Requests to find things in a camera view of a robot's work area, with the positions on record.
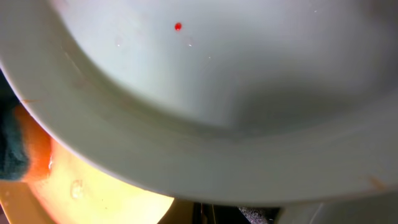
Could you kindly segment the green yellow sponge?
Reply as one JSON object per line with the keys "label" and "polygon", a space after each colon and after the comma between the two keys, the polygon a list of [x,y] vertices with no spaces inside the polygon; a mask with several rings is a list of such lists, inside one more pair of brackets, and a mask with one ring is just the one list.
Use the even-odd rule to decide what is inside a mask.
{"label": "green yellow sponge", "polygon": [[14,115],[19,100],[1,98],[1,180],[21,180],[27,173],[29,158],[22,143],[22,133]]}

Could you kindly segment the yellow plate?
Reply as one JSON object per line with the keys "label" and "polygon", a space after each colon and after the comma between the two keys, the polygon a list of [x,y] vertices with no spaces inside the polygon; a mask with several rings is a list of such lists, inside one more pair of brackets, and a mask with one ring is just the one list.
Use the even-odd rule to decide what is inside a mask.
{"label": "yellow plate", "polygon": [[193,203],[115,179],[73,155],[19,105],[29,158],[21,180],[1,180],[1,222],[191,223]]}

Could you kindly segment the light green plate with stain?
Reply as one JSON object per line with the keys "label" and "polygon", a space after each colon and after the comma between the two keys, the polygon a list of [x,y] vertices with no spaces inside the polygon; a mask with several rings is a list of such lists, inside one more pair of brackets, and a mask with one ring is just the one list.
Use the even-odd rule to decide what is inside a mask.
{"label": "light green plate with stain", "polygon": [[1,70],[143,189],[282,205],[397,188],[397,2],[1,1]]}

